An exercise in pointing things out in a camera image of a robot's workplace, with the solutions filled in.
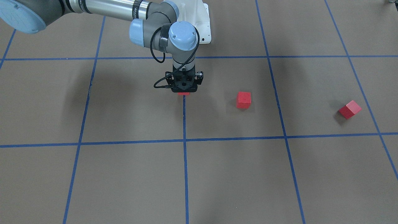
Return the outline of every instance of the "red cube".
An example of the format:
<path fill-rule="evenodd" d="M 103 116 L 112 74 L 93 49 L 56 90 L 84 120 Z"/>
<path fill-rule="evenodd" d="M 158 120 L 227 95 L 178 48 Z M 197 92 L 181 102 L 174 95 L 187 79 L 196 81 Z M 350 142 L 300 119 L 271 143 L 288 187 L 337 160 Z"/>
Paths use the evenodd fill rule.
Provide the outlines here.
<path fill-rule="evenodd" d="M 252 96 L 250 92 L 238 92 L 236 98 L 236 107 L 247 109 L 252 104 Z"/>
<path fill-rule="evenodd" d="M 355 102 L 351 101 L 344 107 L 342 107 L 339 112 L 346 118 L 351 118 L 352 116 L 356 115 L 362 108 Z"/>

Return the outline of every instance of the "blue tape line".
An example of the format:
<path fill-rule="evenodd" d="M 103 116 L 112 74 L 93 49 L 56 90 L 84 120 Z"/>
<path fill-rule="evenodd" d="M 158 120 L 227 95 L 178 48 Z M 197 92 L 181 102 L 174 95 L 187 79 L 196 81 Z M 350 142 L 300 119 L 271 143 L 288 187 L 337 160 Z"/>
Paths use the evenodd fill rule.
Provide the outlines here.
<path fill-rule="evenodd" d="M 2 59 L 1 59 L 1 61 L 0 61 L 0 69 L 1 69 L 1 67 L 3 66 L 4 61 L 6 60 L 6 56 L 7 56 L 8 50 L 10 49 L 11 42 L 12 42 L 12 40 L 14 39 L 14 36 L 15 36 L 15 32 L 16 32 L 16 31 L 17 31 L 17 30 L 14 29 L 14 31 L 13 31 L 12 34 L 11 34 L 10 40 L 8 41 L 8 45 L 7 45 L 6 51 L 4 52 L 4 55 L 3 55 L 3 57 L 2 57 Z"/>
<path fill-rule="evenodd" d="M 135 59 L 153 59 L 153 57 L 99 57 L 98 60 L 135 60 Z"/>
<path fill-rule="evenodd" d="M 347 57 L 345 55 L 285 55 L 269 56 L 269 58 L 325 58 L 325 57 Z"/>
<path fill-rule="evenodd" d="M 383 135 L 383 136 L 395 136 L 395 135 L 398 135 L 398 132 L 382 132 L 381 135 Z"/>
<path fill-rule="evenodd" d="M 328 135 L 302 135 L 302 136 L 286 136 L 286 138 L 338 138 L 338 137 L 355 137 L 355 136 L 378 136 L 378 133 L 353 133 L 353 134 L 328 134 Z M 384 136 L 398 135 L 398 132 L 384 132 Z M 284 139 L 284 136 L 264 136 L 264 137 L 238 137 L 238 138 L 191 138 L 186 142 L 195 141 L 240 141 L 240 140 L 270 140 Z M 50 147 L 50 146 L 76 146 L 76 145 L 119 145 L 119 144 L 149 144 L 149 143 L 171 143 L 184 142 L 184 139 L 166 139 L 166 140 L 135 140 L 135 141 L 97 141 L 82 143 L 44 143 L 44 144 L 19 144 L 19 145 L 0 145 L 0 148 L 23 148 L 23 147 Z"/>
<path fill-rule="evenodd" d="M 148 143 L 168 143 L 168 142 L 183 142 L 183 139 L 169 139 L 169 140 L 138 140 L 138 141 L 98 141 L 98 142 L 82 142 L 81 145 L 122 145 L 122 144 L 148 144 Z"/>
<path fill-rule="evenodd" d="M 293 166 L 293 160 L 292 160 L 291 153 L 290 153 L 289 142 L 288 142 L 288 140 L 287 140 L 285 124 L 284 124 L 284 122 L 283 122 L 283 116 L 282 116 L 281 106 L 280 106 L 280 103 L 279 103 L 278 92 L 277 92 L 277 88 L 276 88 L 276 85 L 275 85 L 274 75 L 273 75 L 273 72 L 272 72 L 272 65 L 271 65 L 271 60 L 270 60 L 270 57 L 269 57 L 269 52 L 268 52 L 268 47 L 267 47 L 267 41 L 266 41 L 266 39 L 265 39 L 265 34 L 264 34 L 264 29 L 263 29 L 263 23 L 262 23 L 262 21 L 261 21 L 261 15 L 260 15 L 259 7 L 258 7 L 258 2 L 257 2 L 257 0 L 255 0 L 255 1 L 256 1 L 256 8 L 257 8 L 258 20 L 259 20 L 259 22 L 260 22 L 260 27 L 261 27 L 261 33 L 262 33 L 262 35 L 263 35 L 263 41 L 264 41 L 265 52 L 266 52 L 266 54 L 267 54 L 267 61 L 268 61 L 269 72 L 270 72 L 270 74 L 271 74 L 272 85 L 273 85 L 273 87 L 274 87 L 275 98 L 276 98 L 276 102 L 277 102 L 277 105 L 278 105 L 279 118 L 280 118 L 280 120 L 281 120 L 281 125 L 282 125 L 282 130 L 283 130 L 283 137 L 284 137 L 284 139 L 285 139 L 285 144 L 286 144 L 286 149 L 287 149 L 287 155 L 288 155 L 288 157 L 289 157 L 290 169 L 291 169 L 291 172 L 292 172 L 293 182 L 294 182 L 295 189 L 296 189 L 297 202 L 298 202 L 299 209 L 300 209 L 300 214 L 301 214 L 302 223 L 305 224 L 306 222 L 305 222 L 305 217 L 304 217 L 304 211 L 303 211 L 303 208 L 302 208 L 300 192 L 299 192 L 299 189 L 298 189 L 299 187 L 298 187 L 298 185 L 297 185 L 295 169 L 294 169 L 294 166 Z"/>
<path fill-rule="evenodd" d="M 398 55 L 350 55 L 350 57 L 398 57 Z"/>
<path fill-rule="evenodd" d="M 60 58 L 7 58 L 5 61 L 69 61 L 69 60 L 94 60 L 94 57 L 60 57 Z"/>
<path fill-rule="evenodd" d="M 189 200 L 188 200 L 188 161 L 187 161 L 187 125 L 185 95 L 183 97 L 183 137 L 184 137 L 184 179 L 185 179 L 185 224 L 189 224 Z"/>
<path fill-rule="evenodd" d="M 287 138 L 333 138 L 333 137 L 353 137 L 353 136 L 378 136 L 378 133 L 305 135 L 305 136 L 287 136 Z"/>
<path fill-rule="evenodd" d="M 238 140 L 264 140 L 264 139 L 284 139 L 284 136 L 267 137 L 238 137 L 238 138 L 191 138 L 187 141 L 238 141 Z"/>
<path fill-rule="evenodd" d="M 365 95 L 365 92 L 364 92 L 364 90 L 363 90 L 363 88 L 362 88 L 361 82 L 359 81 L 357 72 L 356 72 L 356 70 L 355 70 L 355 68 L 354 68 L 354 64 L 353 64 L 352 61 L 351 61 L 351 56 L 348 54 L 348 50 L 347 50 L 347 48 L 345 47 L 345 43 L 344 43 L 344 41 L 343 41 L 343 38 L 341 37 L 341 34 L 340 34 L 340 31 L 339 31 L 339 28 L 337 27 L 336 21 L 334 20 L 334 17 L 333 17 L 332 11 L 330 10 L 329 4 L 328 4 L 327 0 L 324 0 L 324 1 L 325 1 L 325 4 L 326 4 L 326 7 L 328 8 L 330 17 L 332 18 L 334 27 L 336 28 L 337 34 L 339 35 L 339 38 L 340 38 L 340 41 L 341 41 L 341 43 L 342 43 L 342 45 L 343 45 L 344 51 L 345 51 L 345 53 L 346 53 L 346 55 L 347 55 L 347 57 L 348 57 L 348 61 L 349 61 L 350 65 L 351 65 L 352 71 L 354 72 L 355 79 L 357 80 L 359 89 L 361 90 L 362 96 L 363 96 L 363 98 L 364 98 L 364 100 L 365 100 L 365 102 L 366 102 L 366 106 L 368 107 L 368 110 L 369 110 L 369 112 L 370 112 L 370 114 L 371 114 L 373 123 L 375 124 L 375 127 L 376 127 L 377 133 L 378 133 L 378 135 L 379 135 L 379 137 L 380 137 L 381 143 L 383 144 L 384 150 L 386 151 L 388 160 L 390 161 L 390 164 L 391 164 L 391 167 L 392 167 L 392 169 L 393 169 L 393 171 L 394 171 L 395 177 L 396 177 L 396 179 L 398 180 L 398 173 L 397 173 L 397 170 L 396 170 L 396 168 L 395 168 L 394 162 L 393 162 L 392 159 L 391 159 L 390 152 L 388 151 L 388 148 L 387 148 L 387 146 L 386 146 L 386 144 L 385 144 L 385 142 L 384 142 L 383 136 L 382 136 L 381 133 L 380 133 L 380 129 L 379 129 L 378 125 L 377 125 L 375 116 L 373 115 L 371 106 L 370 106 L 370 104 L 369 104 L 369 102 L 368 102 L 368 100 L 367 100 L 367 98 L 366 98 L 366 95 Z"/>
<path fill-rule="evenodd" d="M 267 58 L 267 56 L 197 56 L 198 59 Z"/>
<path fill-rule="evenodd" d="M 76 146 L 76 145 L 78 145 L 78 143 L 19 144 L 19 145 L 0 145 L 0 148 L 51 147 L 51 146 Z"/>
<path fill-rule="evenodd" d="M 78 143 L 78 146 L 77 146 L 75 161 L 74 161 L 74 164 L 73 164 L 72 177 L 70 179 L 68 198 L 66 200 L 65 213 L 64 213 L 64 219 L 63 219 L 62 224 L 66 224 L 66 220 L 68 218 L 69 204 L 70 204 L 70 199 L 72 197 L 73 183 L 74 183 L 74 178 L 75 178 L 75 175 L 76 175 L 77 163 L 78 163 L 78 160 L 79 160 L 80 146 L 81 146 L 82 138 L 83 138 L 84 125 L 86 123 L 88 103 L 90 101 L 90 90 L 91 90 L 91 86 L 93 85 L 94 74 L 95 74 L 96 66 L 97 66 L 97 58 L 98 58 L 98 54 L 100 52 L 102 33 L 103 33 L 104 25 L 105 25 L 105 18 L 106 17 L 104 16 L 103 19 L 102 19 L 102 26 L 101 26 L 101 31 L 100 31 L 100 34 L 99 34 L 100 36 L 98 38 L 96 58 L 95 58 L 95 61 L 94 61 L 93 71 L 92 71 L 92 74 L 91 74 L 90 86 L 88 88 L 88 94 L 87 94 L 86 106 L 85 106 L 85 109 L 84 109 L 82 127 L 81 127 L 80 135 L 79 135 L 79 143 Z"/>

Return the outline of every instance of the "red block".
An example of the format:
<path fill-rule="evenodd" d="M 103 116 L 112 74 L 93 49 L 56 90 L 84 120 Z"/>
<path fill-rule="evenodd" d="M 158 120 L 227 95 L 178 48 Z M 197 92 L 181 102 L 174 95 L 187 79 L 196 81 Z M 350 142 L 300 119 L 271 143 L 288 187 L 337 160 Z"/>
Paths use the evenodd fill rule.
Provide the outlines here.
<path fill-rule="evenodd" d="M 252 96 L 250 92 L 238 92 L 236 98 L 236 107 L 247 109 L 252 104 Z"/>
<path fill-rule="evenodd" d="M 339 112 L 346 118 L 350 118 L 354 115 L 356 115 L 359 111 L 361 111 L 362 108 L 355 102 L 351 101 L 344 107 L 342 107 Z"/>

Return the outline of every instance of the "robotic arm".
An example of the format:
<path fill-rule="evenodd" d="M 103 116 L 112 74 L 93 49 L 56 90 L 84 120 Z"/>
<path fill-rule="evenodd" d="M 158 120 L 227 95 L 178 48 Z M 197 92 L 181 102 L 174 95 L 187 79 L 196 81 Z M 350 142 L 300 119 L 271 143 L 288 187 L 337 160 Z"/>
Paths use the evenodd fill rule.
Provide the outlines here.
<path fill-rule="evenodd" d="M 67 13 L 90 13 L 132 21 L 130 40 L 142 47 L 171 53 L 172 72 L 155 88 L 173 92 L 196 92 L 203 72 L 195 71 L 198 30 L 189 22 L 177 22 L 179 9 L 170 0 L 158 4 L 144 0 L 0 0 L 0 17 L 18 31 L 34 34 Z M 167 85 L 158 86 L 162 80 Z"/>

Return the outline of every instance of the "floor tile grid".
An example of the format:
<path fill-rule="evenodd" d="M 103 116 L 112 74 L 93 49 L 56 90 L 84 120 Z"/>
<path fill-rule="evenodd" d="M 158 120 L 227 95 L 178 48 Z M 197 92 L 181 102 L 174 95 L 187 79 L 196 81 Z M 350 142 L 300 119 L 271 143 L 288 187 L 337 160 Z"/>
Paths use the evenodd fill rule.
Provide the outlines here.
<path fill-rule="evenodd" d="M 106 17 L 104 16 L 103 19 L 102 19 L 102 26 L 101 26 L 101 31 L 100 31 L 100 34 L 99 34 L 100 36 L 98 38 L 97 52 L 96 52 L 96 57 L 94 59 L 94 66 L 93 66 L 93 70 L 92 70 L 92 74 L 91 74 L 90 85 L 89 85 L 89 88 L 88 88 L 86 106 L 85 106 L 85 109 L 84 109 L 84 115 L 83 115 L 83 120 L 82 120 L 82 127 L 81 127 L 81 130 L 80 130 L 79 142 L 77 143 L 76 156 L 75 156 L 75 161 L 74 161 L 74 165 L 73 165 L 72 176 L 71 176 L 71 179 L 70 179 L 68 198 L 66 200 L 65 213 L 64 213 L 64 218 L 63 218 L 62 224 L 66 224 L 66 220 L 68 218 L 68 210 L 69 210 L 70 198 L 72 196 L 73 183 L 74 183 L 74 178 L 75 178 L 75 174 L 76 174 L 77 163 L 78 163 L 78 160 L 79 160 L 80 147 L 82 145 L 81 143 L 82 143 L 82 138 L 83 138 L 84 125 L 85 125 L 85 122 L 86 122 L 88 104 L 89 104 L 89 101 L 90 101 L 90 89 L 92 87 L 94 74 L 95 74 L 95 71 L 96 71 L 96 66 L 97 66 L 97 61 L 98 61 L 97 58 L 98 58 L 98 53 L 100 51 L 101 38 L 102 38 L 102 33 L 103 33 L 103 27 L 105 25 L 105 19 L 106 19 Z"/>
<path fill-rule="evenodd" d="M 370 106 L 370 104 L 369 104 L 369 102 L 368 102 L 368 100 L 367 100 L 367 98 L 366 98 L 366 95 L 365 95 L 365 92 L 364 92 L 364 90 L 363 90 L 363 88 L 362 88 L 361 82 L 359 81 L 359 78 L 358 78 L 357 72 L 356 72 L 356 70 L 355 70 L 354 64 L 353 64 L 352 61 L 351 61 L 351 56 L 349 55 L 348 50 L 347 50 L 347 48 L 345 47 L 343 38 L 341 37 L 339 28 L 337 27 L 336 21 L 334 20 L 334 17 L 333 17 L 333 14 L 332 14 L 331 9 L 330 9 L 330 7 L 329 7 L 328 1 L 327 1 L 327 0 L 324 0 L 324 1 L 325 1 L 325 4 L 326 4 L 326 7 L 328 8 L 330 17 L 332 18 L 332 21 L 333 21 L 333 24 L 334 24 L 334 26 L 335 26 L 335 28 L 336 28 L 336 31 L 337 31 L 337 33 L 338 33 L 338 35 L 339 35 L 339 37 L 340 37 L 341 44 L 343 45 L 345 54 L 347 55 L 347 58 L 348 58 L 348 61 L 349 61 L 350 65 L 351 65 L 352 71 L 353 71 L 353 73 L 354 73 L 354 75 L 355 75 L 355 78 L 356 78 L 356 80 L 357 80 L 357 82 L 358 82 L 359 88 L 360 88 L 360 90 L 361 90 L 361 92 L 362 92 L 362 95 L 363 95 L 363 98 L 364 98 L 364 100 L 365 100 L 365 102 L 366 102 L 366 106 L 368 107 L 369 112 L 370 112 L 370 114 L 371 114 L 371 116 L 372 116 L 373 123 L 375 124 L 377 133 L 378 133 L 378 135 L 379 135 L 379 137 L 380 137 L 380 140 L 381 140 L 381 142 L 382 142 L 382 144 L 383 144 L 384 150 L 386 151 L 388 160 L 390 161 L 391 167 L 392 167 L 392 169 L 394 170 L 395 177 L 396 177 L 396 179 L 398 180 L 398 173 L 397 173 L 397 170 L 396 170 L 396 168 L 395 168 L 394 162 L 393 162 L 392 159 L 391 159 L 390 153 L 389 153 L 388 148 L 387 148 L 387 146 L 386 146 L 386 144 L 385 144 L 385 142 L 384 142 L 383 136 L 382 136 L 382 134 L 380 133 L 380 129 L 379 129 L 378 125 L 377 125 L 375 116 L 374 116 L 373 113 L 372 113 L 371 106 Z"/>
<path fill-rule="evenodd" d="M 272 85 L 273 85 L 273 88 L 274 88 L 274 91 L 275 91 L 275 99 L 276 99 L 277 106 L 278 106 L 278 110 L 279 110 L 279 118 L 280 118 L 280 120 L 281 120 L 281 125 L 282 125 L 282 130 L 283 130 L 283 138 L 285 139 L 287 155 L 288 155 L 288 157 L 289 157 L 290 169 L 291 169 L 291 172 L 292 172 L 293 182 L 294 182 L 294 185 L 295 185 L 296 196 L 297 196 L 297 202 L 298 202 L 299 209 L 300 209 L 300 214 L 301 214 L 302 223 L 305 224 L 306 222 L 305 222 L 304 211 L 303 211 L 302 204 L 301 204 L 300 191 L 299 191 L 299 189 L 298 189 L 299 187 L 298 187 L 298 185 L 297 185 L 295 169 L 294 169 L 294 165 L 293 165 L 292 156 L 291 156 L 291 153 L 290 153 L 289 141 L 288 141 L 288 139 L 287 139 L 287 134 L 286 134 L 286 129 L 285 129 L 285 123 L 283 122 L 283 116 L 282 116 L 281 105 L 280 105 L 280 103 L 279 103 L 278 92 L 277 92 L 277 88 L 276 88 L 276 84 L 275 84 L 274 75 L 273 75 L 273 72 L 272 72 L 272 65 L 271 65 L 271 59 L 269 58 L 267 40 L 266 40 L 266 38 L 265 38 L 263 23 L 262 23 L 262 21 L 261 21 L 260 9 L 259 9 L 259 7 L 258 7 L 258 0 L 255 0 L 255 1 L 256 1 L 256 8 L 257 8 L 258 20 L 259 20 L 259 22 L 260 22 L 261 33 L 262 33 L 262 35 L 263 35 L 263 41 L 264 41 L 265 52 L 266 52 L 266 54 L 267 54 L 267 61 L 268 61 L 268 66 L 269 66 L 269 73 L 271 74 Z"/>
<path fill-rule="evenodd" d="M 328 10 L 329 10 L 329 12 L 330 12 L 330 15 L 332 16 L 332 19 L 333 19 L 333 15 L 332 15 L 332 13 L 331 13 L 331 11 L 330 11 L 330 9 L 329 9 L 329 6 L 328 6 L 326 0 L 325 0 L 325 3 L 326 3 L 326 5 L 327 5 Z M 334 19 L 333 19 L 333 22 L 334 22 L 334 24 L 335 24 L 335 26 L 336 26 L 337 32 L 339 32 L 339 31 L 338 31 L 338 28 L 337 28 L 337 25 L 336 25 L 336 23 L 335 23 L 335 21 L 334 21 Z M 147 58 L 150 58 L 150 57 L 98 58 L 98 51 L 97 51 L 97 54 L 96 54 L 96 57 L 95 57 L 95 58 L 6 59 L 7 51 L 8 51 L 8 49 L 9 49 L 9 47 L 10 47 L 10 44 L 11 44 L 11 42 L 12 42 L 12 39 L 13 39 L 14 35 L 15 35 L 15 30 L 14 30 L 14 32 L 13 32 L 11 38 L 10 38 L 8 47 L 7 47 L 7 49 L 6 49 L 6 51 L 5 51 L 4 55 L 3 55 L 3 58 L 2 58 L 2 60 L 1 60 L 0 68 L 1 68 L 1 66 L 2 66 L 2 64 L 3 64 L 4 61 L 22 61 L 22 60 L 84 60 L 84 59 L 95 59 L 95 61 L 97 61 L 97 60 L 103 60 L 103 59 L 147 59 Z M 346 48 L 345 48 L 345 46 L 344 46 L 344 49 L 345 49 L 346 54 L 347 54 L 346 56 L 344 56 L 344 55 L 323 55 L 323 56 L 322 56 L 322 55 L 321 55 L 321 56 L 317 56 L 317 55 L 269 56 L 269 55 L 267 54 L 267 56 L 242 56 L 242 57 L 240 57 L 240 56 L 231 56 L 231 57 L 215 56 L 215 57 L 198 57 L 198 58 L 199 58 L 199 59 L 200 59 L 200 58 L 204 58 L 204 59 L 207 59 L 207 58 L 215 58 L 215 59 L 216 59 L 216 58 L 267 58 L 268 61 L 269 61 L 269 58 L 278 58 L 278 57 L 347 57 L 347 58 L 349 59 L 349 61 L 350 61 L 350 64 L 351 64 L 351 66 L 352 66 L 352 68 L 353 68 L 353 72 L 354 72 L 354 74 L 355 74 L 355 76 L 356 76 L 355 69 L 354 69 L 353 64 L 352 64 L 352 62 L 351 62 L 351 59 L 350 59 L 351 57 L 398 57 L 398 55 L 349 55 L 348 52 L 347 52 L 347 50 L 346 50 Z M 94 76 L 95 65 L 96 65 L 96 63 L 94 64 L 93 73 L 92 73 L 92 78 L 93 78 L 93 76 Z M 360 85 L 360 88 L 361 88 L 361 91 L 362 91 L 362 93 L 363 93 L 363 96 L 364 96 L 364 98 L 365 98 L 365 100 L 366 100 L 366 96 L 365 96 L 365 94 L 364 94 L 364 92 L 363 92 L 363 90 L 362 90 L 362 87 L 361 87 L 361 84 L 360 84 L 360 82 L 359 82 L 359 80 L 358 80 L 358 77 L 356 76 L 356 78 L 357 78 L 358 84 Z M 288 145 L 288 142 L 287 142 L 287 139 L 289 139 L 289 138 L 325 138 L 325 137 L 344 137 L 344 136 L 363 136 L 363 135 L 374 136 L 374 135 L 379 135 L 379 136 L 380 136 L 380 139 L 381 139 L 381 141 L 382 141 L 382 143 L 383 143 L 383 146 L 384 146 L 384 148 L 385 148 L 385 150 L 386 150 L 386 153 L 387 153 L 387 155 L 388 155 L 388 157 L 389 157 L 389 160 L 390 160 L 390 162 L 391 162 L 391 165 L 392 165 L 392 167 L 393 167 L 393 169 L 394 169 L 394 171 L 395 171 L 395 174 L 397 175 L 396 170 L 395 170 L 395 167 L 394 167 L 394 164 L 392 163 L 392 160 L 391 160 L 391 158 L 390 158 L 390 156 L 389 156 L 388 150 L 387 150 L 387 148 L 386 148 L 386 146 L 385 146 L 385 144 L 384 144 L 384 140 L 382 139 L 382 136 L 383 136 L 383 135 L 398 135 L 398 132 L 380 133 L 380 131 L 379 131 L 378 127 L 377 127 L 377 123 L 376 123 L 376 121 L 375 121 L 375 119 L 374 119 L 373 114 L 372 114 L 372 118 L 373 118 L 373 121 L 374 121 L 374 123 L 375 123 L 375 126 L 376 126 L 376 128 L 377 128 L 377 130 L 378 130 L 378 133 L 368 133 L 368 134 L 343 134 L 343 135 L 286 136 L 285 130 L 283 129 L 283 131 L 284 131 L 284 136 L 275 136 L 275 137 L 186 139 L 186 132 L 185 132 L 185 129 L 184 129 L 184 139 L 183 139 L 183 140 L 116 141 L 116 142 L 99 142 L 99 143 L 97 143 L 97 142 L 92 142 L 92 143 L 88 142 L 88 143 L 82 143 L 82 142 L 81 142 L 81 138 L 82 138 L 83 129 L 84 129 L 84 120 L 85 120 L 85 116 L 86 116 L 86 112 L 87 112 L 87 108 L 88 108 L 88 101 L 89 101 L 89 96 L 88 96 L 88 98 L 87 98 L 87 104 L 86 104 L 85 114 L 84 114 L 83 123 L 82 123 L 82 130 L 81 130 L 81 135 L 80 135 L 80 138 L 79 138 L 79 142 L 78 142 L 78 143 L 57 143 L 57 144 L 50 144 L 50 143 L 49 143 L 49 144 L 35 144 L 35 145 L 0 145 L 0 147 L 5 148 L 5 147 L 31 147 L 31 146 L 63 146 L 63 145 L 77 145 L 77 146 L 78 146 L 78 150 L 79 150 L 79 148 L 80 148 L 81 145 L 122 144 L 122 143 L 128 143 L 128 144 L 130 144 L 130 143 L 157 143 L 157 142 L 178 142 L 178 141 L 181 142 L 181 141 L 183 141 L 183 142 L 184 142 L 185 180 L 187 180 L 187 164 L 186 164 L 186 142 L 187 142 L 187 141 L 225 141 L 225 140 L 255 140 L 255 139 L 277 139 L 277 138 L 284 138 L 285 141 L 286 141 L 286 144 L 287 144 L 287 149 L 288 149 L 288 151 L 289 151 L 289 145 Z M 367 102 L 367 106 L 368 106 L 368 109 L 369 109 L 370 112 L 371 112 L 371 109 L 370 109 L 370 106 L 369 106 L 368 102 Z M 185 128 L 185 96 L 184 96 L 184 118 L 183 118 L 183 119 L 184 119 L 184 128 Z M 77 163 L 77 158 L 78 158 L 78 150 L 77 150 L 77 152 L 76 152 L 76 161 L 75 161 L 74 172 L 76 171 L 76 163 Z M 188 207 L 187 207 L 187 200 L 188 200 L 188 198 L 187 198 L 187 181 L 186 181 L 186 183 L 185 183 L 185 187 L 186 187 L 186 189 L 185 189 L 185 192 L 186 192 L 186 209 L 188 209 Z"/>

